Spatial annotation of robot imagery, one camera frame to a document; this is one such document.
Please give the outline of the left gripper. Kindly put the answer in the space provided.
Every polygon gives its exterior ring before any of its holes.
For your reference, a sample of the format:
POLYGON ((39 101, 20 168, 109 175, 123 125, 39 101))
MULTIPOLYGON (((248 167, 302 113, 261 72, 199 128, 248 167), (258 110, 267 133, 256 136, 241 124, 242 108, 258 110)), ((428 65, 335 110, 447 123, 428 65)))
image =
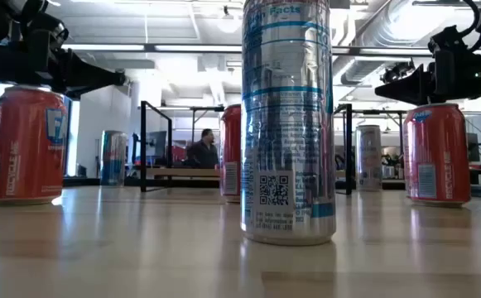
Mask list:
POLYGON ((53 16, 37 16, 29 22, 0 17, 0 82, 50 85, 79 99, 82 94, 127 82, 124 71, 109 71, 81 60, 72 50, 62 55, 62 75, 57 52, 69 32, 53 16))

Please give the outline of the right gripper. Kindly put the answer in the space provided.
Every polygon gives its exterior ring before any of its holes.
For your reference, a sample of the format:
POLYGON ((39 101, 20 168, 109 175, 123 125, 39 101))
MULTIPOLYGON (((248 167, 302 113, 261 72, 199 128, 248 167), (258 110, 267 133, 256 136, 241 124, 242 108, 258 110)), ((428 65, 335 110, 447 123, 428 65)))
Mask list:
POLYGON ((481 55, 470 50, 455 26, 428 43, 434 62, 429 71, 419 65, 403 79, 377 87, 374 93, 413 105, 481 98, 481 55))

